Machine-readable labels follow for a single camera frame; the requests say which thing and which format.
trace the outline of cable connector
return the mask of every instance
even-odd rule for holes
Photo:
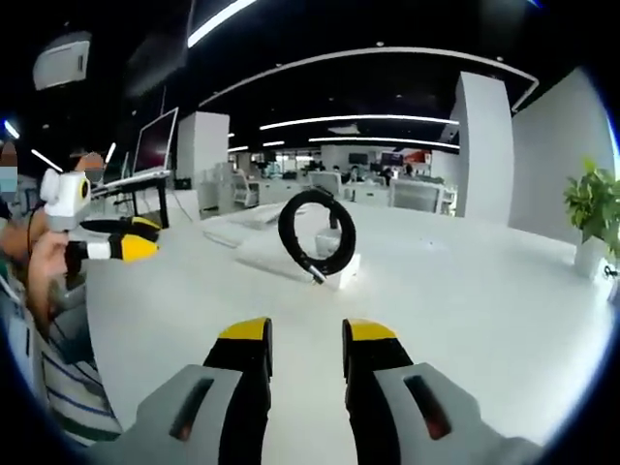
[[[327,277],[313,265],[308,267],[308,272],[312,274],[312,279],[314,279],[317,284],[323,284],[327,279]]]

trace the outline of air conditioner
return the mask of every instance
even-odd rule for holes
[[[33,69],[37,90],[86,79],[91,34],[76,32],[50,43]]]

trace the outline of black cable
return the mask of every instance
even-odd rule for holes
[[[28,218],[28,229],[26,230],[26,240],[28,241],[28,262],[30,262],[30,256],[32,256],[32,243],[30,242],[30,229],[32,228],[32,219],[35,217],[35,213],[39,208],[42,208],[46,203],[44,201],[38,201],[35,207],[32,209],[32,214]]]
[[[307,203],[318,203],[327,208],[329,210],[329,223],[332,228],[335,226],[336,220],[340,224],[341,237],[338,249],[331,257],[323,260],[308,257],[299,246],[299,241],[295,235],[295,213]],[[287,249],[289,255],[299,266],[311,273],[314,280],[319,284],[323,284],[326,276],[342,271],[349,264],[356,251],[356,225],[351,215],[332,194],[318,188],[303,191],[289,200],[280,213],[278,232],[280,239],[282,239],[282,245]]]
[[[0,218],[4,218],[7,221],[11,221],[13,219],[13,213],[11,213],[9,204],[2,198],[0,198]]]

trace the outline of coiled cable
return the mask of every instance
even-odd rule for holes
[[[299,246],[299,240],[295,235],[295,213],[307,203],[324,206],[329,210],[330,226],[335,228],[336,222],[340,225],[340,244],[333,255],[326,259],[308,257]],[[356,251],[357,232],[351,215],[331,193],[321,188],[315,187],[303,191],[289,200],[280,213],[278,232],[282,245],[289,255],[299,266],[312,274],[313,279],[319,284],[323,284],[328,275],[342,271]]]

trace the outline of computer monitor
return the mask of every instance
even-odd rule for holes
[[[132,174],[140,171],[168,167],[172,133],[178,108],[162,114],[139,131],[138,147]]]
[[[367,153],[350,153],[349,154],[350,165],[368,165]]]
[[[398,153],[384,152],[381,154],[381,164],[387,167],[402,167],[403,156]]]

